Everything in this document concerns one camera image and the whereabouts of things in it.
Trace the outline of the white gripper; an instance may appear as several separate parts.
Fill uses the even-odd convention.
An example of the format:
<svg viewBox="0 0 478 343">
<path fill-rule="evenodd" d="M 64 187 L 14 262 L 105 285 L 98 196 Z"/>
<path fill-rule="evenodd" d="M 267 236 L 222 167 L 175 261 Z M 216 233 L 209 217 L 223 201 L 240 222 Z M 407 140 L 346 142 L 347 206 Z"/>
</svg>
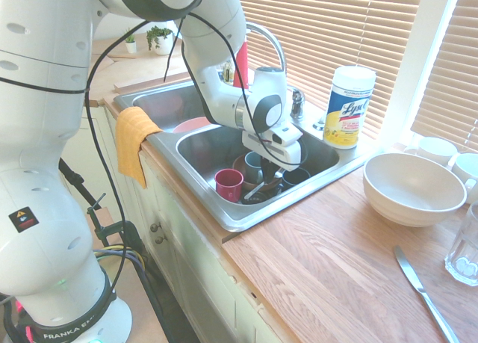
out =
<svg viewBox="0 0 478 343">
<path fill-rule="evenodd" d="M 271 182 L 273 178 L 281 179 L 285 171 L 298 168 L 302 157 L 301 137 L 302 132 L 293 124 L 281 124 L 260 135 L 243 132 L 242 143 L 261 156 L 263 182 Z"/>
</svg>

